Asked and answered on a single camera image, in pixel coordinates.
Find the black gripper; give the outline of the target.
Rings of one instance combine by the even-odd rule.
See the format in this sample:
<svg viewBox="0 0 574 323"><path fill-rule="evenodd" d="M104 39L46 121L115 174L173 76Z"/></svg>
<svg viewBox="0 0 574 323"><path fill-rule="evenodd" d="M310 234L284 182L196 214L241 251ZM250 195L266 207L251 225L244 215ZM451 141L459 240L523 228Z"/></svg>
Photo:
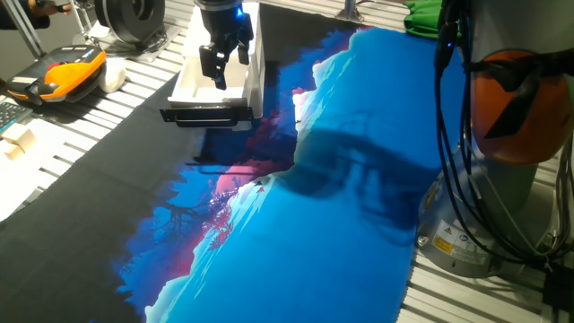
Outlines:
<svg viewBox="0 0 574 323"><path fill-rule="evenodd" d="M249 65L250 41L254 32L250 15L244 11L242 0L195 0L210 43L199 47L203 76L210 78L217 89L226 90L226 56L218 50L237 48L238 60Z"/></svg>

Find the person's left hand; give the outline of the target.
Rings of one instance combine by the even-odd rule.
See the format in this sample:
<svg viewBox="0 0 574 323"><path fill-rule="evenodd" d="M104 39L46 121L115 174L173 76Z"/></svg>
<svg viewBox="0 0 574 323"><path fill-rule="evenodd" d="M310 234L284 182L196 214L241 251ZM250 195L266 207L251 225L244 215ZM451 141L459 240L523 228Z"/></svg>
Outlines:
<svg viewBox="0 0 574 323"><path fill-rule="evenodd" d="M56 13L68 15L73 9L72 3L56 4L54 1L48 0L29 0L28 6L31 12L38 17L50 16Z"/></svg>

